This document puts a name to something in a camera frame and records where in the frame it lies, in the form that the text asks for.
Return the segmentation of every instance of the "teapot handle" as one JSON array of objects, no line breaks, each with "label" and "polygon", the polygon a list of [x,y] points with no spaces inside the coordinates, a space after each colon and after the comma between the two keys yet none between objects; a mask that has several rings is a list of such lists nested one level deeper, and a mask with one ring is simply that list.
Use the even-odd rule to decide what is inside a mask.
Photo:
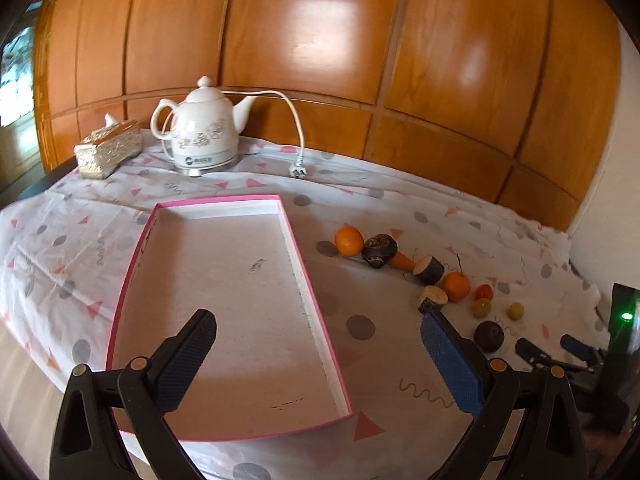
[{"label": "teapot handle", "polygon": [[167,107],[171,108],[174,115],[176,114],[178,109],[178,105],[176,103],[171,101],[171,99],[160,99],[158,106],[156,107],[153,114],[151,115],[151,124],[150,124],[151,133],[154,134],[154,137],[156,139],[160,139],[160,140],[171,139],[171,135],[172,135],[171,132],[168,132],[163,135],[160,131],[158,131],[158,117],[162,109]]}]

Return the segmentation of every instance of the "cherry tomato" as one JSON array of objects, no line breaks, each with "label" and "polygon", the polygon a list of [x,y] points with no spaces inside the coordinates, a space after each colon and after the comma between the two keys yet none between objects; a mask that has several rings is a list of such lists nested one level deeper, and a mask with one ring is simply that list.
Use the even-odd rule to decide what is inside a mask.
[{"label": "cherry tomato", "polygon": [[487,298],[488,300],[492,300],[494,298],[494,290],[491,288],[491,285],[485,283],[484,285],[480,285],[476,288],[476,300],[480,298]]}]

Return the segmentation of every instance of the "teapot spout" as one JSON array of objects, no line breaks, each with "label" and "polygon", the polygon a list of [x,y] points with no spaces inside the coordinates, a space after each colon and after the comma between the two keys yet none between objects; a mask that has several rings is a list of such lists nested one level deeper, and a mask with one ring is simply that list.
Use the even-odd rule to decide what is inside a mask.
[{"label": "teapot spout", "polygon": [[249,95],[242,99],[237,105],[234,106],[234,126],[236,132],[240,133],[244,130],[246,122],[249,120],[249,110],[257,99],[255,95]]}]

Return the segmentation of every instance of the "teapot knob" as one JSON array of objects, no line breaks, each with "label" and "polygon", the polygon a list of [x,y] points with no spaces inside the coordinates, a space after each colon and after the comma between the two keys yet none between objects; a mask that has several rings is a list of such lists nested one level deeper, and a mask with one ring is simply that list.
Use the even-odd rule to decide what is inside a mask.
[{"label": "teapot knob", "polygon": [[210,77],[204,75],[198,79],[198,88],[206,88],[209,86],[213,86],[213,81]]}]

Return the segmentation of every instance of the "teapot lid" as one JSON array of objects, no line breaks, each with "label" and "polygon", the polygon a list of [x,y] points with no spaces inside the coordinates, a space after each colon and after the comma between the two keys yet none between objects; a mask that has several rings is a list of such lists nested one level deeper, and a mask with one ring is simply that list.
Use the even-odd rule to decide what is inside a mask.
[{"label": "teapot lid", "polygon": [[184,101],[186,103],[204,103],[206,101],[217,101],[223,97],[224,94],[214,88],[211,78],[204,75],[198,79],[198,88],[191,91]]}]

